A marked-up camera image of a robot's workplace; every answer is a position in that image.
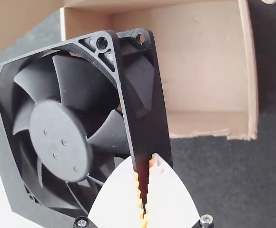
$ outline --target fan blade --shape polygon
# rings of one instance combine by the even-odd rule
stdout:
[[[54,194],[47,187],[42,188],[39,184],[38,175],[33,168],[33,163],[31,163],[31,158],[27,156],[25,152],[32,152],[27,150],[28,145],[20,143],[21,152],[21,177],[26,184],[29,191],[37,198],[37,200],[48,208],[65,208],[65,209],[80,209],[79,205],[73,200],[64,200],[64,196]]]
[[[88,180],[79,183],[66,182],[66,185],[81,209],[88,215],[97,197],[98,190],[96,190],[95,186],[92,187]]]
[[[43,188],[44,187],[44,184],[43,184],[43,177],[42,177],[42,161],[41,159],[38,157],[38,161],[37,161],[37,173],[38,173],[38,179],[39,179],[39,184],[40,186]]]
[[[34,101],[28,98],[20,107],[14,120],[13,135],[24,130],[29,130],[30,115],[34,108],[34,104]]]
[[[88,176],[92,177],[93,181],[98,181],[96,183],[101,185],[101,182],[104,183],[106,179],[110,176],[110,174],[115,169],[115,158],[110,154],[95,154],[93,159],[93,168]]]
[[[87,140],[97,151],[129,155],[128,139],[122,113],[110,112],[103,125]]]
[[[117,89],[90,62],[80,57],[54,56],[61,102],[84,111],[91,107],[110,106],[119,102]]]
[[[34,61],[15,75],[13,80],[36,103],[52,97],[60,100],[59,84],[52,55]]]

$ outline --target cardboard edge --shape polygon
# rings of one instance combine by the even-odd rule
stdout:
[[[253,39],[253,32],[250,20],[250,11],[247,0],[239,0],[239,10],[242,20],[246,65],[248,76],[248,138],[256,139],[258,122],[258,88],[256,56]]]

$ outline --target cardboard panel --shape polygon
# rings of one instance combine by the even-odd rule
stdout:
[[[248,112],[246,52],[236,1],[118,14],[113,21],[114,30],[153,31],[167,110]]]
[[[241,112],[168,112],[171,138],[201,135],[249,139],[248,114]]]
[[[0,50],[62,6],[61,0],[0,0]]]

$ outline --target fan mounting hole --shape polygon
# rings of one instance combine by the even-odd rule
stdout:
[[[136,36],[136,40],[140,45],[143,45],[144,41],[146,41],[146,38],[143,34],[138,34]]]
[[[99,37],[97,39],[97,48],[102,51],[108,47],[108,41],[104,37]]]

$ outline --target fan frame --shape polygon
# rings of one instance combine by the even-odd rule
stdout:
[[[93,37],[94,40],[105,38],[107,41],[107,48],[100,50],[96,47],[93,51],[93,48],[91,48],[87,42],[91,37]],[[124,51],[121,47],[123,42],[130,42],[138,51]],[[110,63],[103,59],[103,54],[108,49],[110,49],[113,54],[113,65],[110,65]],[[151,31],[143,28],[119,33],[109,30],[98,31],[44,47],[3,62],[0,64],[0,79],[4,78],[6,84],[2,85],[4,87],[2,94],[12,97],[14,76],[35,58],[40,58],[55,50],[64,50],[83,57],[97,67],[118,89],[130,153],[135,169],[139,169],[140,163],[145,165],[149,157],[155,152],[159,153],[159,155],[172,166],[164,96],[155,41]],[[136,115],[136,112],[139,110],[137,110],[136,106],[132,105],[132,95],[127,90],[128,80],[126,68],[124,67],[124,59],[135,55],[138,57],[140,55],[147,56],[154,68],[151,97],[153,102],[151,109],[147,109],[142,117]],[[9,106],[10,109],[6,109],[4,112],[10,119],[13,119],[14,110],[11,109],[10,104]],[[1,114],[1,111],[2,110],[0,110],[0,176],[12,211],[45,228],[72,227],[74,218],[38,205],[32,202],[27,196],[23,180],[15,163],[14,154],[11,151],[8,140],[9,131],[11,131],[12,135],[12,129],[11,126],[8,126],[6,121],[4,121],[5,125],[3,124],[3,114]]]

